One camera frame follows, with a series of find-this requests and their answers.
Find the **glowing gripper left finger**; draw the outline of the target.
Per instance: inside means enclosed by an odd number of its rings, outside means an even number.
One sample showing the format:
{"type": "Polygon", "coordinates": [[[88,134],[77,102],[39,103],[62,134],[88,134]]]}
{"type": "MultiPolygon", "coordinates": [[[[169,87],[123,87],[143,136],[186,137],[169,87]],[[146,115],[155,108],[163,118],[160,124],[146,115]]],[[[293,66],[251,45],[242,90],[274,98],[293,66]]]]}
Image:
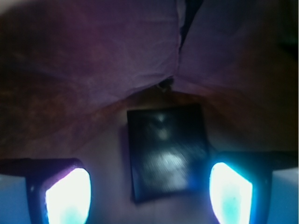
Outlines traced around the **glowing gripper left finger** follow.
{"type": "Polygon", "coordinates": [[[2,159],[2,224],[84,224],[91,205],[91,178],[76,158],[2,159]]]}

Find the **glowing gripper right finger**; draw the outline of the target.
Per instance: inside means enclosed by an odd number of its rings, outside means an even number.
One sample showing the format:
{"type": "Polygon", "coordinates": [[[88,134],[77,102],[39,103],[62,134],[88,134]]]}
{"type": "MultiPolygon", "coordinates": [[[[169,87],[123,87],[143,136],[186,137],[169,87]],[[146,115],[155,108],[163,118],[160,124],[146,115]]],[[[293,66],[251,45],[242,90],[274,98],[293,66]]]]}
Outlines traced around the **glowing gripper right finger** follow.
{"type": "Polygon", "coordinates": [[[211,167],[210,202],[220,224],[297,224],[298,152],[222,152],[211,167]]]}

